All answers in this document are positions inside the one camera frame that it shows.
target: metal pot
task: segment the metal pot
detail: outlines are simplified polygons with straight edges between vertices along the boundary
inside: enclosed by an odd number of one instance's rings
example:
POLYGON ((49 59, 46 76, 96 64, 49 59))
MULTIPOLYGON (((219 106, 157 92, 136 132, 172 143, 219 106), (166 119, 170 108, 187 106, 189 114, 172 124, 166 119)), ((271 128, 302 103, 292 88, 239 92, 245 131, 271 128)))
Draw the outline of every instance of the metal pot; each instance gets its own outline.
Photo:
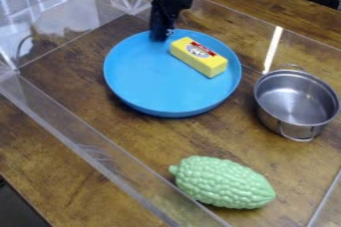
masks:
POLYGON ((312 141, 340 111, 335 90, 304 70, 268 73, 253 92, 261 122, 295 141, 312 141))

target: red label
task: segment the red label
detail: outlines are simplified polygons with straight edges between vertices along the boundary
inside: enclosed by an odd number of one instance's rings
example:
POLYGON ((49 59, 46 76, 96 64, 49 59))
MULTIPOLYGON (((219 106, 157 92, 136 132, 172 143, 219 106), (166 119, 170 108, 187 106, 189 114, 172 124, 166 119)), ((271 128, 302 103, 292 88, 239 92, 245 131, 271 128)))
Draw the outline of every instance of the red label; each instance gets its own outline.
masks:
POLYGON ((209 48, 207 48, 204 45, 201 45, 199 42, 192 41, 191 44, 199 48, 201 48, 203 50, 205 50, 212 56, 216 56, 217 53, 215 51, 212 51, 209 48))

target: butter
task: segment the butter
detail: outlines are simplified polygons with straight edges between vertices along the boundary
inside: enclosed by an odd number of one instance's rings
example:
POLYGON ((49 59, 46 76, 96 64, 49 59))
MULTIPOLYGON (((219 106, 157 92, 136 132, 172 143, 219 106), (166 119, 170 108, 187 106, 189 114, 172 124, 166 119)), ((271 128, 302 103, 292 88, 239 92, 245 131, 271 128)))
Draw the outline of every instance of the butter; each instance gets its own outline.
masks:
POLYGON ((172 42, 170 53, 209 78, 227 70, 228 59, 191 37, 172 42))

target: wooden table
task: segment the wooden table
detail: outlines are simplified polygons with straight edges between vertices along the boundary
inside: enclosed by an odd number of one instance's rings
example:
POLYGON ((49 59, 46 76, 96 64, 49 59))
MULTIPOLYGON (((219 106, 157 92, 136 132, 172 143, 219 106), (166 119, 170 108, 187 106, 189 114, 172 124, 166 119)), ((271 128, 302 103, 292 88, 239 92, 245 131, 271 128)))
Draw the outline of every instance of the wooden table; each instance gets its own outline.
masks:
MULTIPOLYGON (((212 1, 336 48, 341 46, 341 18, 335 10, 304 0, 212 1)), ((23 67, 22 76, 172 182, 169 166, 195 154, 228 158, 260 171, 279 195, 267 207, 208 207, 232 225, 304 226, 341 165, 341 118, 310 144, 289 141, 260 123, 253 100, 260 74, 255 71, 263 69, 272 25, 197 0, 178 26, 223 40, 244 64, 237 91, 207 114, 157 118, 133 111, 110 91, 102 72, 105 57, 125 38, 149 29, 149 23, 130 15, 23 67)), ((34 39, 30 55, 59 44, 54 37, 37 35, 34 39)), ((304 66, 341 93, 340 56, 289 32, 285 39, 275 65, 304 66)), ((5 98, 0 108, 2 175, 54 226, 166 225, 5 98)))

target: table surface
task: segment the table surface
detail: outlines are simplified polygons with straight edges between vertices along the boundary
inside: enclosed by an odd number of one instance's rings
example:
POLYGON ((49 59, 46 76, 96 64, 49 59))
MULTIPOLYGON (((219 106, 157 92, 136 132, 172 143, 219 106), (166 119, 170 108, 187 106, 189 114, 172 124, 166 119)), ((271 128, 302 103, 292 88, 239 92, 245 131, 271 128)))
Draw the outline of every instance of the table surface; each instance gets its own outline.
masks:
MULTIPOLYGON (((17 61, 21 76, 172 183, 169 166, 191 155, 228 158, 261 172, 277 191, 268 206, 207 206, 233 226, 306 226, 341 165, 341 117, 312 143, 289 141, 257 119, 253 86, 279 25, 285 30, 272 69, 300 65, 341 94, 339 11, 304 0, 196 0, 177 26, 235 50, 243 79, 213 111, 169 119, 132 110, 104 78, 108 53, 149 29, 149 12, 124 15, 109 0, 93 1, 97 12, 85 12, 86 0, 72 0, 43 14, 31 27, 33 47, 17 61)), ((2 175, 54 226, 168 226, 5 97, 0 109, 2 175)), ((324 224, 341 226, 331 215, 324 224)))

